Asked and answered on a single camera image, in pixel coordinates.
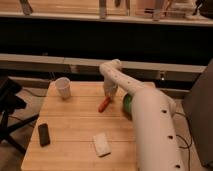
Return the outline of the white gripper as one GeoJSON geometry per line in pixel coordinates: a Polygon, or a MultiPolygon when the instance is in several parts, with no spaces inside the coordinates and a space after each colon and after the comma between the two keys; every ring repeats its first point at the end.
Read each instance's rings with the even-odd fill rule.
{"type": "Polygon", "coordinates": [[[118,85],[109,79],[105,79],[103,88],[105,95],[110,97],[111,101],[115,101],[115,94],[117,92],[118,85]]]}

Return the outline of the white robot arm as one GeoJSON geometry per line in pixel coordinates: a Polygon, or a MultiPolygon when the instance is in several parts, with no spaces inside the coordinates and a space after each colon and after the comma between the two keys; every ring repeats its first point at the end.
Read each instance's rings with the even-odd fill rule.
{"type": "Polygon", "coordinates": [[[105,95],[114,97],[120,87],[132,97],[138,170],[185,171],[172,120],[174,100],[155,86],[124,74],[118,59],[102,63],[99,71],[105,95]]]}

